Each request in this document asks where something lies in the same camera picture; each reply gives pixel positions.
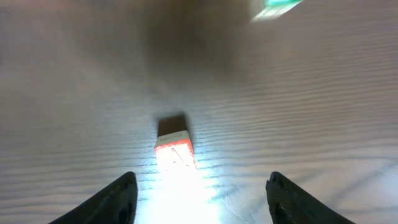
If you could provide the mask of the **red A block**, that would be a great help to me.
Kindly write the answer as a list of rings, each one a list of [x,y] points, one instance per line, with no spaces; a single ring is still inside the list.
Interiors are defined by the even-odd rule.
[[[154,152],[162,171],[197,168],[193,145],[187,130],[158,137]]]

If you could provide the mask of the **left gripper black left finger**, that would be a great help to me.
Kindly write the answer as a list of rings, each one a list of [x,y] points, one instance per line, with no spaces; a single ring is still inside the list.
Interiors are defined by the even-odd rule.
[[[133,224],[137,196],[135,173],[127,172],[50,224]]]

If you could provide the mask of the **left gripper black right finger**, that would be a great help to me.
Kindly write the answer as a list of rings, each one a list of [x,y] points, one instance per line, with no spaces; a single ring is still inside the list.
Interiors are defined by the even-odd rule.
[[[280,172],[271,173],[266,193],[273,224],[354,224]]]

